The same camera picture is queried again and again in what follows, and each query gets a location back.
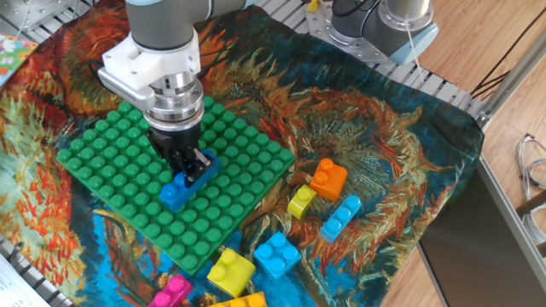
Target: toy brick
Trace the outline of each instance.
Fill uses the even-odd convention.
[[[309,4],[307,4],[307,12],[315,13],[318,9],[319,3],[320,3],[320,0],[311,0]]]
[[[322,159],[311,180],[311,188],[325,199],[338,201],[347,175],[347,170],[335,165],[331,159]]]
[[[179,211],[192,196],[220,171],[220,161],[218,161],[218,158],[210,150],[203,150],[203,154],[214,159],[214,164],[191,187],[186,188],[185,176],[183,173],[179,173],[174,176],[172,183],[167,183],[161,189],[160,198],[169,210],[173,212]]]
[[[232,299],[209,307],[267,307],[264,293],[250,294],[244,298]]]
[[[301,260],[301,254],[296,247],[292,246],[280,232],[274,233],[262,244],[254,252],[254,257],[273,279],[285,275]]]
[[[333,244],[341,231],[362,207],[362,202],[356,195],[349,195],[335,210],[330,219],[322,226],[321,237]]]
[[[298,219],[305,216],[305,213],[317,197],[317,192],[307,185],[301,186],[288,204],[288,213]]]
[[[218,289],[238,298],[255,270],[254,264],[226,248],[206,278]]]
[[[149,125],[130,103],[62,149],[57,159],[128,224],[190,275],[232,235],[295,161],[232,112],[205,98],[200,147],[218,157],[220,172],[178,212],[161,203],[172,182],[167,163],[144,135]]]
[[[176,275],[171,278],[167,287],[155,294],[155,298],[148,307],[178,307],[194,291],[189,281]]]

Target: paper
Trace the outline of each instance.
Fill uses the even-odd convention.
[[[30,40],[0,33],[0,86],[8,81],[37,46]]]
[[[0,298],[5,307],[49,307],[32,287],[0,255]]]

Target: blue lego brick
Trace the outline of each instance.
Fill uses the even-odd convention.
[[[362,202],[356,195],[349,195],[330,219],[322,226],[321,237],[333,244],[343,228],[352,220],[362,207]]]
[[[273,279],[285,275],[301,260],[301,254],[292,246],[287,238],[276,232],[255,252],[254,257]]]
[[[160,199],[169,210],[177,212],[186,202],[192,198],[203,186],[220,171],[220,161],[210,150],[204,150],[203,154],[214,159],[214,164],[191,187],[186,188],[183,173],[174,177],[172,183],[167,183],[161,189]]]

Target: wooden surface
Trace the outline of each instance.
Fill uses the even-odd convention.
[[[546,0],[431,0],[437,39],[420,57],[431,72],[465,91],[473,90],[516,38],[546,6]],[[540,31],[542,18],[520,41],[496,76],[525,53]]]
[[[431,72],[471,91],[493,68],[510,45],[546,6],[546,0],[431,0],[440,34],[421,57]],[[512,68],[538,33],[546,17],[528,32],[514,53],[500,66],[500,75]],[[494,116],[485,131],[483,155],[513,206],[524,201],[516,147],[528,132],[546,145],[546,60],[522,84]],[[527,147],[526,163],[546,158],[534,146]],[[546,178],[546,171],[537,176]],[[538,193],[533,189],[531,196]],[[537,222],[546,229],[546,214]],[[442,306],[419,252],[415,249],[396,274],[381,306]]]

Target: painted cloth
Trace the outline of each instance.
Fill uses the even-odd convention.
[[[225,246],[253,251],[277,230],[302,254],[278,281],[257,265],[245,293],[269,306],[379,306],[441,206],[464,189],[483,134],[464,112],[394,83],[335,47],[295,34],[262,9],[196,26],[207,95],[267,133],[297,160]],[[121,100],[101,87],[101,54],[126,37],[124,4],[103,0],[40,45],[0,101],[0,233],[81,306],[147,306],[177,271],[55,160]],[[321,158],[349,171],[334,203],[317,198],[307,217],[287,213]],[[362,210],[330,245],[320,228],[355,194]],[[183,306],[229,300],[189,278]]]

